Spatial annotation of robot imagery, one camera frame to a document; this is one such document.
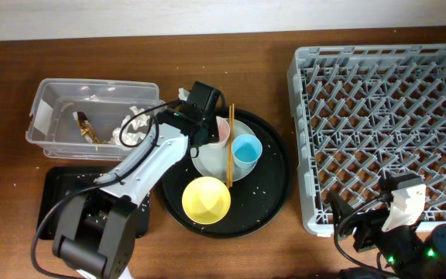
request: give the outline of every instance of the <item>wooden chopstick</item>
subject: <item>wooden chopstick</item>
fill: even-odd
[[[232,143],[233,143],[233,128],[235,120],[235,105],[230,105],[228,112],[228,124],[230,125],[230,135],[228,136],[228,160],[226,168],[226,186],[230,188],[233,185],[233,155],[232,155]]]

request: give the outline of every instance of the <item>cup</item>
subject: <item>cup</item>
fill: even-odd
[[[185,188],[182,195],[185,214],[202,225],[223,219],[230,209],[230,191],[214,177],[199,177]]]
[[[240,168],[249,168],[256,164],[262,154],[262,144],[253,135],[237,136],[232,143],[233,161]]]
[[[218,125],[220,140],[217,143],[209,143],[211,149],[221,149],[225,147],[228,138],[230,137],[230,125],[224,118],[216,116],[216,124]]]

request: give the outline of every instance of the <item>blue cup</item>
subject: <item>blue cup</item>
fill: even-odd
[[[262,154],[262,144],[253,135],[237,136],[232,143],[233,160],[237,167],[250,168],[254,166]]]

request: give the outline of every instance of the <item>wooden table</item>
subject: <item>wooden table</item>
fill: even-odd
[[[446,27],[331,30],[209,36],[153,36],[0,42],[0,277],[42,277],[29,259],[30,241],[47,170],[104,164],[53,160],[27,143],[25,131],[44,78],[150,81],[165,100],[194,81],[211,84],[228,102],[269,122],[297,165],[286,70],[298,47],[353,44],[446,43]],[[297,174],[291,199],[267,226],[237,239],[189,232],[154,198],[148,234],[136,241],[129,264],[135,277],[328,277],[352,267],[332,238],[309,235],[301,224]],[[352,239],[342,244],[349,253]],[[48,270],[75,274],[40,242]],[[375,251],[357,255],[375,263]]]

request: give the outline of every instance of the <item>gray plastic rack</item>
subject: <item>gray plastic rack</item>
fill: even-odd
[[[301,47],[287,79],[309,233],[333,233],[328,190],[355,208],[401,172],[427,184],[418,231],[446,222],[446,44]]]

